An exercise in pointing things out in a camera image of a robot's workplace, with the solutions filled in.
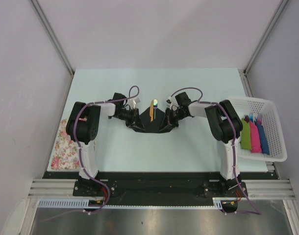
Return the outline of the black paper napkin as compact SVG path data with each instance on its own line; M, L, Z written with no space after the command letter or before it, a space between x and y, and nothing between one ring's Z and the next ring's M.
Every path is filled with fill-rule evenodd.
M143 133L154 133L154 134L163 134L159 133L159 127L162 124L163 118L165 117L165 111L157 108L155 119L150 122L150 107L148 107L145 111L143 111L139 116L144 124L146 131Z

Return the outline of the gold knife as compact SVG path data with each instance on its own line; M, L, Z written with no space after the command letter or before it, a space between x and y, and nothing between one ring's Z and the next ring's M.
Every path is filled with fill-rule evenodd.
M154 100L152 100L150 103L149 116L150 116L150 122L152 122L154 120Z

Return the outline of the iridescent rainbow fork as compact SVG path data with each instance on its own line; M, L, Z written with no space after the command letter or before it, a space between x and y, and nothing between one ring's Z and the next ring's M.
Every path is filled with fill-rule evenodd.
M157 99L154 99L153 100L153 114L154 114L154 118L156 116L156 110L157 110L157 105L158 105L158 100Z

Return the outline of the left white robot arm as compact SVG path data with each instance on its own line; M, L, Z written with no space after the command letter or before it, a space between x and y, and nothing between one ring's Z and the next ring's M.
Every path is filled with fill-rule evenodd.
M66 132L77 145L80 161L79 176L87 180L84 190L91 196L97 195L101 184L95 178L99 172L95 160L95 142L98 135L100 116L117 118L125 122L126 127L144 131L145 127L140 119L136 105L140 102L137 95L126 97L114 93L108 101L76 102L69 116Z

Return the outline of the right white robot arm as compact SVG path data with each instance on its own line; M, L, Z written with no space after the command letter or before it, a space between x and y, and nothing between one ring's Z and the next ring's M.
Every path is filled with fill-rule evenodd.
M192 101L186 92L175 96L177 104L172 103L172 96L167 99L169 107L159 127L160 133L167 133L178 127L178 122L186 117L206 118L213 137L222 142L220 147L221 169L219 192L231 196L237 186L241 185L240 170L237 164L236 144L240 138L243 124L230 100L219 103L209 101Z

